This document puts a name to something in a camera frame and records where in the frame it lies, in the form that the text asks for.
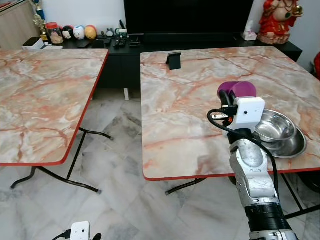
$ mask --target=black tv screen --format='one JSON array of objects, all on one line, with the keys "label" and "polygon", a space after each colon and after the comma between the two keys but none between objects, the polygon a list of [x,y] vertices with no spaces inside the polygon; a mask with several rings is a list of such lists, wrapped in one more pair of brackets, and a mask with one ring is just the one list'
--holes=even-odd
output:
[{"label": "black tv screen", "polygon": [[254,0],[124,0],[129,34],[240,33]]}]

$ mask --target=marble tabletop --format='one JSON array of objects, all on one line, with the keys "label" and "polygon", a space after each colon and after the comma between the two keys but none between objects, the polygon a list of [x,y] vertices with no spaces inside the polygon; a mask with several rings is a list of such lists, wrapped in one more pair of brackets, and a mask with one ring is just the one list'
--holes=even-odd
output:
[{"label": "marble tabletop", "polygon": [[0,50],[0,166],[64,163],[107,54]]},{"label": "marble tabletop", "polygon": [[279,172],[320,170],[320,81],[272,46],[140,55],[143,174],[147,180],[233,176],[229,141],[207,120],[219,108],[220,84],[249,81],[266,109],[287,115],[307,138],[296,158],[276,158]]}]

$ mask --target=television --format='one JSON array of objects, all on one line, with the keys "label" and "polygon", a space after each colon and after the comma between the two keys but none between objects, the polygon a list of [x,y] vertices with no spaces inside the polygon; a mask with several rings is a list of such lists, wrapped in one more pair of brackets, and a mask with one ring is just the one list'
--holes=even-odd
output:
[{"label": "television", "polygon": [[124,0],[130,35],[215,39],[245,30],[254,0]]}]

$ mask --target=metal bowl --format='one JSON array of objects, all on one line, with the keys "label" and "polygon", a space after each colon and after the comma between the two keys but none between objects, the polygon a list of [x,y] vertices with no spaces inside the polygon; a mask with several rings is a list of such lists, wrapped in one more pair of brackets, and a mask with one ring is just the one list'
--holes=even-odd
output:
[{"label": "metal bowl", "polygon": [[296,125],[285,115],[265,109],[260,123],[255,127],[255,132],[261,141],[273,143],[286,141],[297,133]]},{"label": "metal bowl", "polygon": [[272,155],[276,158],[282,158],[282,159],[295,158],[303,154],[307,149],[307,139],[305,135],[302,133],[299,127],[296,126],[296,129],[297,129],[296,135],[287,141],[283,141],[282,146],[280,148],[272,147],[272,145],[276,146],[278,142],[275,142],[275,143],[262,142],[262,145],[264,145],[267,149],[269,149]]}]

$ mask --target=marble floor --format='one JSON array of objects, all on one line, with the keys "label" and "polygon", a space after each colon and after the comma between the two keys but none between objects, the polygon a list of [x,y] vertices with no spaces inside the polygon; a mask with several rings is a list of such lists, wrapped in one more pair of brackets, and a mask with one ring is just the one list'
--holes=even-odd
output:
[{"label": "marble floor", "polygon": [[[246,240],[248,221],[236,187],[227,177],[206,179],[169,196],[165,191],[187,180],[146,181],[142,173],[140,93],[125,101],[123,89],[98,89],[82,127],[104,131],[110,141],[87,135],[71,180],[102,190],[96,194],[36,171],[14,190],[10,185],[29,174],[29,167],[0,168],[0,239],[51,240],[74,222],[89,221],[91,238],[103,240]],[[81,133],[67,161],[48,167],[66,176]],[[303,203],[320,203],[320,195],[290,174]],[[298,210],[279,178],[285,213]],[[320,211],[289,220],[300,240],[320,239]]]}]

